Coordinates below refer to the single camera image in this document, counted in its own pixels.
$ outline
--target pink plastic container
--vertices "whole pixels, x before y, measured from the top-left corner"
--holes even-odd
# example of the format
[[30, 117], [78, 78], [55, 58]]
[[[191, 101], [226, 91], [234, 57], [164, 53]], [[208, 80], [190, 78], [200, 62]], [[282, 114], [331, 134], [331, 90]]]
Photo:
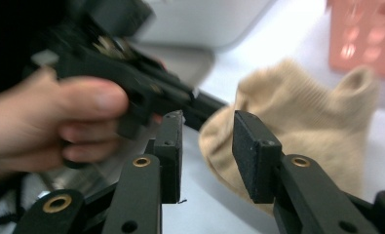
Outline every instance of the pink plastic container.
[[329, 65], [350, 70], [361, 64], [385, 76], [385, 0], [330, 0]]

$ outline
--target fingernail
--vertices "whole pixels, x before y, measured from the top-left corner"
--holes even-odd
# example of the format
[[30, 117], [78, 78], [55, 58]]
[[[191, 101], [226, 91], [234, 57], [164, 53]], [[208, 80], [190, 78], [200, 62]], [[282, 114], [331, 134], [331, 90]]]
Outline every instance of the fingernail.
[[123, 91], [118, 86], [104, 87], [96, 96], [97, 106], [100, 111], [112, 111], [119, 108], [122, 102]]

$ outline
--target person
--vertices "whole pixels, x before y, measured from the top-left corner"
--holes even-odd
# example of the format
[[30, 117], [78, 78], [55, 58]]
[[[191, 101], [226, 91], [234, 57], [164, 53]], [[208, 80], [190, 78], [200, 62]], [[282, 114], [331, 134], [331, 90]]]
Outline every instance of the person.
[[0, 1], [0, 181], [58, 167], [62, 158], [97, 162], [117, 147], [116, 118], [129, 105], [117, 84], [88, 76], [59, 82], [50, 67], [21, 77], [34, 33], [63, 15], [64, 1]]

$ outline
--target human hand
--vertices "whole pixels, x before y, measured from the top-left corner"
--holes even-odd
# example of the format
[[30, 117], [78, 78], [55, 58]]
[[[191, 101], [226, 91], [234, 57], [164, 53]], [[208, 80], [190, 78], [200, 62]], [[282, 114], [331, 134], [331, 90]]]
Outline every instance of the human hand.
[[[118, 145], [116, 117], [129, 106], [115, 83], [95, 77], [56, 79], [41, 68], [0, 94], [0, 169], [41, 172], [62, 157], [97, 162]], [[62, 147], [61, 141], [73, 144]]]

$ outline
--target beige sock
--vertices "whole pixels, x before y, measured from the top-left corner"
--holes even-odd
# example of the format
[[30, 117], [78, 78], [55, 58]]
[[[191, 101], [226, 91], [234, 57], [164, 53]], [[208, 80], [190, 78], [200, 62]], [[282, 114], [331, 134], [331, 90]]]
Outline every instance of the beige sock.
[[[262, 120], [285, 154], [316, 160], [340, 189], [360, 197], [367, 129], [377, 96], [377, 80], [366, 67], [354, 69], [329, 90], [295, 62], [284, 60], [244, 79], [235, 103], [205, 123], [199, 145], [216, 177], [252, 203], [232, 155], [234, 110], [245, 110]], [[271, 205], [255, 205], [272, 212]]]

